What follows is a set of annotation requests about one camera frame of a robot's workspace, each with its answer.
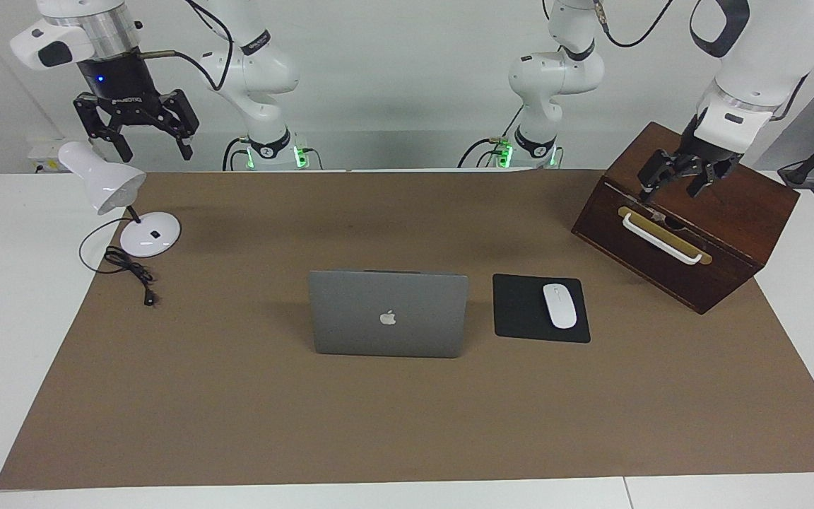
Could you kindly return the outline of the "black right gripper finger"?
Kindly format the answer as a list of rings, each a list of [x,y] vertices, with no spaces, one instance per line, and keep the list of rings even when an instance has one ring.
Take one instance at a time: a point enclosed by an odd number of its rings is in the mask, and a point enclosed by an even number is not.
[[[193,149],[190,146],[191,138],[199,129],[197,118],[190,101],[181,89],[172,90],[160,96],[160,104],[170,119],[165,120],[168,133],[171,134],[184,160],[193,158]]]
[[[122,135],[121,119],[112,116],[109,124],[104,123],[99,113],[99,99],[90,93],[78,94],[72,103],[88,138],[111,143],[122,161],[129,163],[133,158],[133,151]]]

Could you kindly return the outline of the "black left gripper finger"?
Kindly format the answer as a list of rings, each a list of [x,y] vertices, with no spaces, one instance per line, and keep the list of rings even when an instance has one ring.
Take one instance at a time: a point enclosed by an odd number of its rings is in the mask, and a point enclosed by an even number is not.
[[[637,173],[637,180],[642,186],[639,193],[640,201],[651,202],[660,188],[679,180],[682,162],[681,155],[669,153],[665,149],[656,149]]]
[[[694,178],[687,186],[689,197],[698,197],[717,180],[725,178],[729,172],[729,161],[719,161],[717,163],[698,161],[697,165],[695,165],[695,171]]]

